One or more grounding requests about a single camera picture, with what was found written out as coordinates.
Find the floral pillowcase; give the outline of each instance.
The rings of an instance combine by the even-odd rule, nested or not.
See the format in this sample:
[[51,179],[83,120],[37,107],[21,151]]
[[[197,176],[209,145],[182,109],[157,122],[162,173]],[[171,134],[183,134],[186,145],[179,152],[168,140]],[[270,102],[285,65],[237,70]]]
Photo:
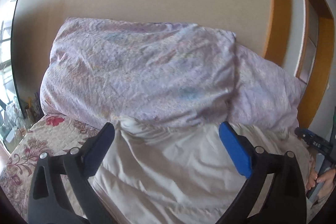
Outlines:
[[[40,154],[65,154],[72,147],[81,147],[87,138],[97,133],[97,129],[62,114],[47,114],[28,131],[0,175],[0,186],[25,220],[31,179]],[[69,192],[71,187],[66,176],[62,180]]]

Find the bed sheet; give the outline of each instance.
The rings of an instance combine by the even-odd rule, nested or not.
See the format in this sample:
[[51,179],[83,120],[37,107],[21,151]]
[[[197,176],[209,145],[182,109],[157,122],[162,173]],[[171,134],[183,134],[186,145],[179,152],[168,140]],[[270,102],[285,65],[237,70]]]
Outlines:
[[[26,221],[31,179],[40,154],[66,154],[72,147],[81,147],[87,138],[97,134],[97,129],[62,114],[47,114],[28,131],[0,175],[0,186]],[[83,216],[67,176],[61,177],[73,209]]]
[[41,106],[96,128],[126,115],[164,127],[228,120],[278,130],[297,125],[304,88],[229,31],[68,18],[51,49]]

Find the blue rubber tip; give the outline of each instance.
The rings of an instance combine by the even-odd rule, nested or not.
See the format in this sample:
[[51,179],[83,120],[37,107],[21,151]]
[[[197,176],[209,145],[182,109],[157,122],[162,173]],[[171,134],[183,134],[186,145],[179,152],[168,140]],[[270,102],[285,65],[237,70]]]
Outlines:
[[236,138],[236,132],[231,128],[228,122],[222,122],[220,124],[219,138],[229,153],[238,173],[247,179],[250,178],[252,175],[251,157]]

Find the wrinkled white cloth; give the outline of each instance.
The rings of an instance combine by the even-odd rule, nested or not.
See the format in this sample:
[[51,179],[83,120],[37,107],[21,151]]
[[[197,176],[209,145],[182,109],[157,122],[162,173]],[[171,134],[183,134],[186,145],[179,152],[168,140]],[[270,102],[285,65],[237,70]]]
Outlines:
[[229,31],[68,18],[40,93],[45,113],[96,128],[127,115],[157,126],[228,120],[276,130],[297,125],[304,87]]
[[[293,151],[306,183],[310,156],[293,134],[231,125],[253,146],[275,154]],[[123,117],[92,186],[120,224],[211,224],[244,182],[219,138],[217,124],[159,128]],[[270,184],[270,179],[264,184],[253,214],[261,209]]]

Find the silver rivet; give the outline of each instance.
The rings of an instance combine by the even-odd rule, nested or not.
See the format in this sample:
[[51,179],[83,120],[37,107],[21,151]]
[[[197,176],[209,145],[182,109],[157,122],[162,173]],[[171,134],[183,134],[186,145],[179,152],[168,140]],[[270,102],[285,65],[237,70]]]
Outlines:
[[294,153],[292,151],[288,151],[287,152],[287,156],[290,157],[290,158],[294,158],[295,157],[295,155],[294,155]]
[[70,154],[71,155],[76,155],[79,152],[79,148],[78,147],[73,147],[70,150]]
[[47,156],[48,156],[48,154],[47,154],[46,152],[43,152],[43,153],[40,155],[40,159],[45,159]]
[[263,149],[261,146],[257,146],[257,147],[255,148],[255,151],[256,151],[258,154],[262,154],[262,153],[265,151],[265,149]]

